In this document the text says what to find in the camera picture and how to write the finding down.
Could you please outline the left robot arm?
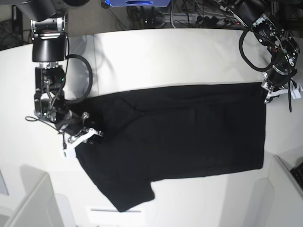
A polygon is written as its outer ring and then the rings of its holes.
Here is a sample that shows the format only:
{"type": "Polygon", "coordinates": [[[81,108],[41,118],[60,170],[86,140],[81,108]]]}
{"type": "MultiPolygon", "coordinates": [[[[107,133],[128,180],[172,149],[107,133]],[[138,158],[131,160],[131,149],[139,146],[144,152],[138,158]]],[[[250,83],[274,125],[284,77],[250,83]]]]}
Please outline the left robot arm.
{"type": "Polygon", "coordinates": [[[269,5],[264,0],[220,0],[220,7],[233,14],[243,27],[239,39],[242,59],[255,71],[264,75],[262,88],[267,91],[264,102],[282,94],[288,95],[288,103],[302,98],[303,88],[293,77],[297,74],[296,63],[300,47],[291,32],[284,30],[272,17],[269,5]],[[244,39],[252,32],[259,43],[271,54],[270,63],[263,68],[254,65],[244,53],[244,39]]]}

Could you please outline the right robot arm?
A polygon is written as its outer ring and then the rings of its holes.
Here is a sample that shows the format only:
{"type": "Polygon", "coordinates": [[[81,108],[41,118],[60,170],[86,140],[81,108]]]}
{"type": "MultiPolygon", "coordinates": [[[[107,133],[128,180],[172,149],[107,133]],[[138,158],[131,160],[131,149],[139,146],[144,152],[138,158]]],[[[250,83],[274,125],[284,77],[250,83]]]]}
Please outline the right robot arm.
{"type": "Polygon", "coordinates": [[[63,149],[80,143],[100,143],[104,133],[100,126],[84,111],[78,115],[70,105],[84,101],[93,86],[93,72],[89,62],[78,54],[69,53],[67,12],[57,9],[51,0],[19,0],[17,8],[31,19],[33,34],[32,61],[35,68],[34,116],[29,122],[42,122],[62,135],[63,149]],[[74,100],[65,98],[64,90],[67,70],[59,62],[77,59],[87,67],[89,79],[84,94],[74,100]]]}

